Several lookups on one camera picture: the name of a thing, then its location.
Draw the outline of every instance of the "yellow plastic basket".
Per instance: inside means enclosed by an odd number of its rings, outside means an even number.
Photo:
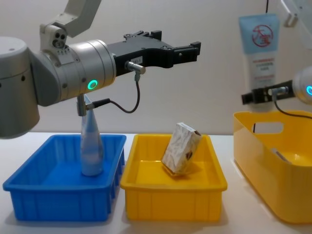
[[[291,113],[312,117],[304,111]],[[254,134],[253,124],[260,122],[281,122],[283,131]],[[311,132],[312,120],[306,118],[280,112],[234,114],[234,158],[239,168],[273,213],[289,223],[312,223]]]
[[[161,163],[171,135],[136,135],[121,179],[133,220],[218,221],[227,182],[211,140],[203,136],[190,173],[170,176]]]

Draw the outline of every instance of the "robotic arm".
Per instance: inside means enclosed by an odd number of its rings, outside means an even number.
[[[39,121],[38,105],[50,106],[112,84],[116,76],[147,66],[171,68],[196,61],[200,42],[172,47],[161,31],[126,34],[106,45],[90,40],[67,45],[87,30],[101,0],[69,0],[64,13],[40,26],[40,51],[20,39],[0,37],[0,138],[15,138]]]
[[[308,0],[281,0],[280,16],[285,27],[299,29],[301,41],[312,49],[312,5]],[[297,73],[293,80],[273,86],[253,89],[242,95],[243,104],[259,104],[297,97],[301,102],[312,105],[312,66]]]

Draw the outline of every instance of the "table surface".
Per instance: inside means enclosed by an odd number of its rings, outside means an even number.
[[[16,139],[0,140],[0,182],[54,134],[27,133]],[[127,160],[134,134],[125,135]],[[228,182],[218,223],[131,222],[126,218],[122,189],[106,222],[20,222],[14,217],[9,192],[0,190],[0,234],[312,234],[312,225],[285,224],[271,214],[234,163],[233,136],[210,137]]]

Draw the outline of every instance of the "green led ring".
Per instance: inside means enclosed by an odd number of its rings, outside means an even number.
[[[88,89],[92,90],[95,87],[97,87],[97,85],[98,85],[98,81],[96,79],[93,79],[92,81],[89,82]]]

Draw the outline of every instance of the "blue plastic bin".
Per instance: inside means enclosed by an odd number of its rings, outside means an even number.
[[[80,135],[51,136],[7,181],[15,217],[33,221],[105,221],[124,165],[124,135],[101,135],[104,172],[80,168]]]

